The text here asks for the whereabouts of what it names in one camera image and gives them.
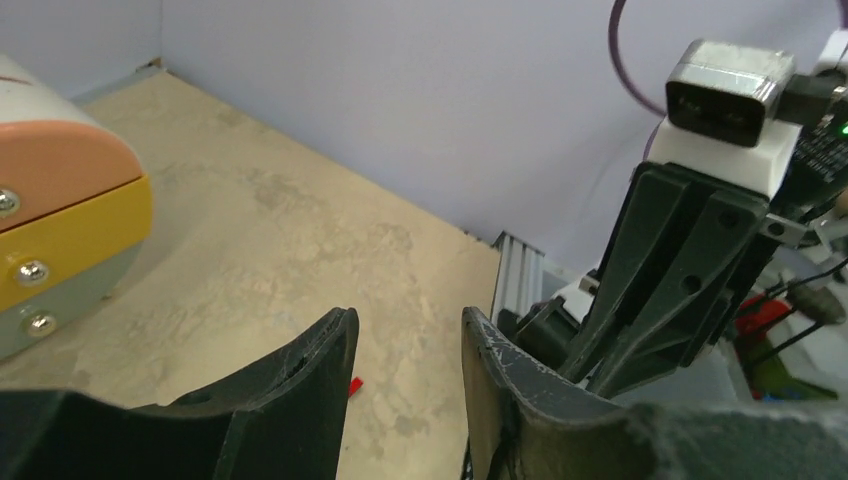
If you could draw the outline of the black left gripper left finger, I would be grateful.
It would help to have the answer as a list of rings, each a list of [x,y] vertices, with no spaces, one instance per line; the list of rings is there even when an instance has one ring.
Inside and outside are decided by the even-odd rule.
[[[294,340],[168,405],[72,390],[1,394],[5,479],[332,479],[359,319],[334,308]]]

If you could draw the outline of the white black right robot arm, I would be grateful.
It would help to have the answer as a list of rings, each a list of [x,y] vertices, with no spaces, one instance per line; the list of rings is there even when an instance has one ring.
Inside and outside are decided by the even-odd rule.
[[[686,161],[711,164],[730,146],[695,137],[670,162],[640,164],[631,180],[600,266],[588,313],[577,318],[562,300],[510,310],[496,321],[508,338],[566,379],[611,398],[687,367],[712,347],[785,243],[791,223],[830,208],[847,184],[847,108],[825,126],[807,127],[773,199]]]

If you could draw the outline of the red pen cap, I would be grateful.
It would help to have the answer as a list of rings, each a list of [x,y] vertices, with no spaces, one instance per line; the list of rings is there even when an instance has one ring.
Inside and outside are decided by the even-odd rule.
[[[354,377],[350,384],[348,390],[348,397],[351,398],[354,396],[363,386],[363,381],[360,377]]]

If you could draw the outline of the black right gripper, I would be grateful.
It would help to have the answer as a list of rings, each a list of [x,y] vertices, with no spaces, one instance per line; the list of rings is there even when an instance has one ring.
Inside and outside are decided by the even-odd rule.
[[[776,242],[766,196],[646,162],[633,175],[588,313],[561,300],[505,312],[505,335],[567,380],[612,398],[690,365],[713,344]]]

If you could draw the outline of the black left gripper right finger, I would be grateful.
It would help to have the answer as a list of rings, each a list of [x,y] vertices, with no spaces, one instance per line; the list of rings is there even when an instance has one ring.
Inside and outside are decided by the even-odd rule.
[[[477,479],[843,479],[833,402],[620,406],[562,378],[477,308],[461,316]]]

